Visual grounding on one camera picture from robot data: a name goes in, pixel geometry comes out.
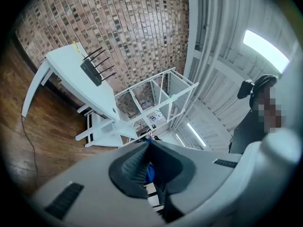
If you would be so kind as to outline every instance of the blue object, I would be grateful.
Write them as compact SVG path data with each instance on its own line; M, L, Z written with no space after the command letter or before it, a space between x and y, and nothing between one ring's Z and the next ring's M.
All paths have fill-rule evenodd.
M149 165L147 168L147 173L145 176L145 181L147 184L152 183L155 178L155 170L153 169L152 165Z

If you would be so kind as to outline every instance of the wooden floor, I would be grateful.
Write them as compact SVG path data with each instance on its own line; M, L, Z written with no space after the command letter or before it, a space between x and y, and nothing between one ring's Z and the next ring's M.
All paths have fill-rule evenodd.
M0 133L1 150L13 180L26 195L35 190L34 154L21 124L21 107L33 72L12 43L0 62ZM84 148L85 140L74 137L85 130L85 117L53 92L40 86L36 91L24 127L36 149L37 185L66 170L83 158L115 148Z

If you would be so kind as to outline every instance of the ceiling light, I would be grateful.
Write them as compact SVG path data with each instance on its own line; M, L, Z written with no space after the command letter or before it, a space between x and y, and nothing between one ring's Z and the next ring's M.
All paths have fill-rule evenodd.
M249 30L246 30L245 32L243 43L263 55L281 73L289 63L286 56L284 56L275 46Z
M176 134L176 136L177 136L177 139L179 140L179 141L181 141L181 143L182 143L182 145L184 146L184 147L186 147L184 144L183 144L183 142L182 142L182 140L180 139L180 137Z
M191 129L191 131L197 136L198 140L202 143L202 145L204 147L206 147L206 144L204 143L204 141L200 138L200 136L197 134L197 132L193 129L193 127L191 127L191 125L188 123L187 124L188 127Z

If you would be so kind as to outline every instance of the white table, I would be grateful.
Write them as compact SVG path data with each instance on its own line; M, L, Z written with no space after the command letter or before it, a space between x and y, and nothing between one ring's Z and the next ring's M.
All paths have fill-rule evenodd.
M77 43L77 46L80 52L87 56L81 43ZM22 116L26 117L39 84L41 83L43 86L51 74L55 73L62 80L62 85L85 103L78 112L91 107L98 113L104 114L112 120L119 121L120 117L113 89L106 81L103 81L97 87L80 68L82 62L83 56L72 44L47 53L45 61L38 69L28 89L22 108Z

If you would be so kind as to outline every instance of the white metal frame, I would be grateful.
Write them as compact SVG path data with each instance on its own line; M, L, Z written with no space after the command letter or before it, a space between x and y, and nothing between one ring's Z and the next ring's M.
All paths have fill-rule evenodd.
M185 84L188 85L188 88L186 88L185 90L183 90L183 91L177 93L176 95L171 95L170 98L168 98L167 100L165 100L165 101L163 101L163 102L161 103L162 93L166 94L166 92L162 89L162 87L163 87L163 80L164 80L165 74L168 75L168 80L171 78L171 74L173 74L173 76L175 76L175 77L178 77L181 81L183 81ZM145 110L143 110L143 109L141 108L141 106L140 106L140 104L139 104L137 98L135 97L135 94L134 94L133 90L134 90L135 88L139 87L140 85L144 84L144 83L150 82L151 84L152 84L152 83L156 84L156 82L155 82L153 79L155 79L155 78L157 78L157 77L159 77L159 76L162 76L162 78L161 78L161 87L160 87L160 95L159 95L158 104L157 104L155 107L151 108L151 109L148 109L148 110L145 109ZM191 81L189 81L187 78L185 78L184 76L182 76L180 73L176 72L176 71L175 71L175 67L174 67L174 68L168 69L168 70L166 70L166 71L163 71L163 72L161 72L161 73L158 73L158 74L156 74L156 75L154 75L154 76L152 76L152 77L150 77L150 78L147 78L147 79L145 79L145 80L143 80L143 81L141 81L141 82L139 82L139 83L137 83L137 84L135 84L135 85L133 85L133 86L131 86L131 87L125 89L125 90L123 90L122 92L116 94L116 95L115 95L115 99L117 99L118 97L122 96L122 95L125 94L125 93L130 93L131 96L132 96L132 99L133 99L134 103L136 104L136 106L138 107L138 110L140 111L140 114L139 114L138 116L136 116L136 117L130 119L129 121L124 122L124 123L125 123L125 124L124 124L124 127L129 126L129 125L133 126L133 124L134 124L136 121L138 121L138 120L140 120L140 119L143 119L143 120L146 122L146 124L149 126L149 128L151 129L151 131L145 133L144 135L142 135L142 136L140 136L140 137L137 137L137 138L134 139L134 140L127 141L123 146L126 146L126 145L128 145L128 144L131 144L131 143L135 142L136 140L138 140L138 139L140 139L140 138L142 138L142 137L144 137L144 136L150 134L151 132L154 132L155 130L159 129L160 127L162 127L162 126L165 125L166 123L168 123L168 122L174 120L174 119L177 118L179 115L181 115L182 113L184 113L185 108L186 108L186 106L187 106L187 103L188 103L188 101L189 101L190 95L192 94L193 89L196 88L198 85L199 85L199 83L195 83L195 84L194 84L194 83L192 83ZM182 96L182 95L184 95L184 94L186 94L186 93L189 93L189 94L188 94L188 97L187 97L187 99L186 99L186 101L185 101L185 103L184 103L184 105L183 105L183 108L181 109L181 112L179 112L177 115L174 115L173 117L171 117L171 109L172 109L172 104L173 104L173 102L176 101L180 96ZM168 111L168 116L167 116L166 122L165 122L164 124L160 125L160 126L157 126L157 127L154 129L154 128L152 127L152 124L151 124L150 121L148 120L147 115L149 115L149 114L155 112L156 110L159 110L161 107L163 107L163 106L165 106L165 105L167 105L167 104L169 104L169 111ZM84 106L82 106L82 107L78 110L78 112L82 112L82 111L85 110L86 108L88 108L88 107L87 107L86 105L84 105ZM89 117L89 115L90 115L91 113L93 113L93 112L94 112L94 110L92 109L92 110L90 110L89 112L87 112L87 113L85 114L85 116ZM84 137L86 137L86 136L89 136L92 132L94 132L94 131L96 131L96 130L99 130L99 129L101 129L102 127L105 127L105 126L108 125L109 123L113 123L113 122L114 122L114 120L112 120L112 119L107 119L107 120L101 122L101 123L98 124L98 125L94 125L93 127L88 128L86 131L84 131L83 133L81 133L80 135L78 135L78 136L76 137L76 140L80 140L80 139L82 139L82 138L84 138ZM94 145L94 141L95 141L95 140L99 140L99 139L101 139L102 137L104 137L104 136L106 136L106 135L108 136L108 135L118 134L118 131L119 131L120 129L121 129L121 128L114 127L114 129L113 129L112 131L110 131L110 132L108 132L108 133L106 133L106 134L103 134L102 136L100 136L100 138L94 139L93 141L90 141L90 140L89 140L88 144L86 144L85 147L90 147L90 146Z

